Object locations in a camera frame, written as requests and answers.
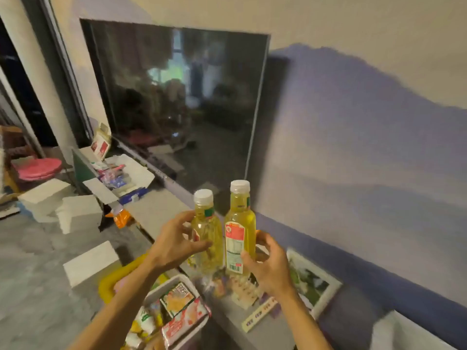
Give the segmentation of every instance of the television screen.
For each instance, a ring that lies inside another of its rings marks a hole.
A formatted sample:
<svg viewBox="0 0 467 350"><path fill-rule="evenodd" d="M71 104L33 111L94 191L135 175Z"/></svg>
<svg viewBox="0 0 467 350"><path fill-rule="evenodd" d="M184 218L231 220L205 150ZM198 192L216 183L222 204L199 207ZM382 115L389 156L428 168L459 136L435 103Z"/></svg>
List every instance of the television screen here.
<svg viewBox="0 0 467 350"><path fill-rule="evenodd" d="M114 137L190 192L245 178L268 35L81 26Z"/></svg>

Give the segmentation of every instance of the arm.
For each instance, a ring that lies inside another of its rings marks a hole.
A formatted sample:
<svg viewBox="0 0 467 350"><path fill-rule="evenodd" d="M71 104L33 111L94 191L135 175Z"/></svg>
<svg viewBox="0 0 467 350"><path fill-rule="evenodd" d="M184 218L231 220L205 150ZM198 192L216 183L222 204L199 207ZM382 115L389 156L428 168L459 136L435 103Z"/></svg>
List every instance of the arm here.
<svg viewBox="0 0 467 350"><path fill-rule="evenodd" d="M248 253L242 252L243 263L254 274L261 288L280 303L297 348L332 350L295 290L284 249L263 231L256 232L256 242L268 249L269 258L264 263L258 263Z"/></svg>
<svg viewBox="0 0 467 350"><path fill-rule="evenodd" d="M191 221L194 216L194 211L182 212L162 227L143 263L128 276L112 301L104 306L68 350L118 350L124 344L131 323L157 277L190 255L211 246L209 241L191 242L183 237L184 233L190 233L183 223Z"/></svg>

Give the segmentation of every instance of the gray concrete floor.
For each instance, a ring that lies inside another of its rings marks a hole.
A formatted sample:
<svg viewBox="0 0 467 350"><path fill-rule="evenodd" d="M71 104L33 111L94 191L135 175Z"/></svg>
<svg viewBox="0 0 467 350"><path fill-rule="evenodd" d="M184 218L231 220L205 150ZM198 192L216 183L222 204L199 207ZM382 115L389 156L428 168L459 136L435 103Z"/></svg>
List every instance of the gray concrete floor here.
<svg viewBox="0 0 467 350"><path fill-rule="evenodd" d="M65 349L102 307L97 287L81 294L63 264L104 241L127 264L150 242L116 226L63 235L56 223L24 215L0 220L0 350ZM204 349L237 349L214 321L203 331Z"/></svg>

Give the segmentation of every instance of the white bottle with green label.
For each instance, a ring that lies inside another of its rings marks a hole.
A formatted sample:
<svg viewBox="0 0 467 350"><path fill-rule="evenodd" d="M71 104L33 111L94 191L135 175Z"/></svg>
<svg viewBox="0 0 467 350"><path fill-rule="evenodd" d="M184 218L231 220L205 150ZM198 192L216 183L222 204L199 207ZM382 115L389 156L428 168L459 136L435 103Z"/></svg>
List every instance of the white bottle with green label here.
<svg viewBox="0 0 467 350"><path fill-rule="evenodd" d="M224 243L222 240L222 224L214 214L214 196L209 189L200 189L193 195L196 216L191 222L193 229L192 239L213 242L206 251L195 255L197 267L204 274L215 272L224 264Z"/></svg>
<svg viewBox="0 0 467 350"><path fill-rule="evenodd" d="M240 253L256 258L256 216L250 209L250 182L230 183L230 210L225 216L225 267L228 273L249 276Z"/></svg>

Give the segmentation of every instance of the red and white package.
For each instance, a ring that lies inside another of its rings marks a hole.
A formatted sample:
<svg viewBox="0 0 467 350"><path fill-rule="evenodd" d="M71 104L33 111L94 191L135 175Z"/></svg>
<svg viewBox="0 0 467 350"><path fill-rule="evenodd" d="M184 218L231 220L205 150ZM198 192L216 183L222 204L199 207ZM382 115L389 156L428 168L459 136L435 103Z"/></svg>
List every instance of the red and white package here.
<svg viewBox="0 0 467 350"><path fill-rule="evenodd" d="M168 349L181 339L204 317L210 317L211 310L203 304L200 297L190 303L182 312L162 327L165 348Z"/></svg>

